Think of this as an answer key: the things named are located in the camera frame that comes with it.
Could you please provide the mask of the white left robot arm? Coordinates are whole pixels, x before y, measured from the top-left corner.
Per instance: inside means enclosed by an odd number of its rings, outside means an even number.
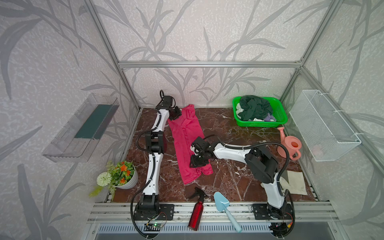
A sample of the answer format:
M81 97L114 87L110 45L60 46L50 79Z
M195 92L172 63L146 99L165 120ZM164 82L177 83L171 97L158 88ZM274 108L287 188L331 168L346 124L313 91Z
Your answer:
M137 213L158 215L160 213L159 202L159 177L161 162L167 151L167 140L165 126L168 120L175 120L181 116L181 110L176 106L172 96L165 95L160 91L160 102L156 106L157 117L151 129L142 131L139 136L144 136L146 146L142 148L137 140L137 147L149 156L149 168L146 184L140 190L141 196L138 203Z

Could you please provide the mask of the magenta t-shirt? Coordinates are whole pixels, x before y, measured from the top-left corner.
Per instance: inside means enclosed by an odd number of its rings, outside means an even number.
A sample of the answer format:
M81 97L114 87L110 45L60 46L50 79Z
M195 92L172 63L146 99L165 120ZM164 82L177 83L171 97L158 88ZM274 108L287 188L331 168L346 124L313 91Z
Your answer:
M191 168L191 144L198 137L203 138L203 130L196 116L195 106L188 105L182 108L182 115L176 120L168 120L174 138L174 146L178 166L184 185L195 181L200 175L211 175L213 168L210 164L204 167Z

